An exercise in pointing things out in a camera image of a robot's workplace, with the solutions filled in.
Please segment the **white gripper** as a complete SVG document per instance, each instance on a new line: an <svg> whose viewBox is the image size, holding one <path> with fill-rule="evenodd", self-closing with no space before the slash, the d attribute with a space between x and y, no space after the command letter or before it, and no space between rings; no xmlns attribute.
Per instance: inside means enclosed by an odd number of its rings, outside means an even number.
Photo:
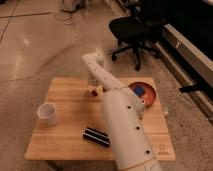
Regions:
<svg viewBox="0 0 213 171"><path fill-rule="evenodd" d="M99 85L99 81L91 73L88 73L88 84L91 85L88 86L88 91L90 93L94 90L93 86L97 86L97 92L103 93L102 85Z"/></svg>

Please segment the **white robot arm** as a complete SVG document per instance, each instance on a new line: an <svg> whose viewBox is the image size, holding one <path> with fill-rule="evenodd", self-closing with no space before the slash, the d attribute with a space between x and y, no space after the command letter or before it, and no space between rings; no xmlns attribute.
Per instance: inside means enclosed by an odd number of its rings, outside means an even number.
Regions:
<svg viewBox="0 0 213 171"><path fill-rule="evenodd" d="M92 77L106 90L101 109L118 169L163 171L140 121L144 110L142 100L101 66L100 53L85 54L82 60Z"/></svg>

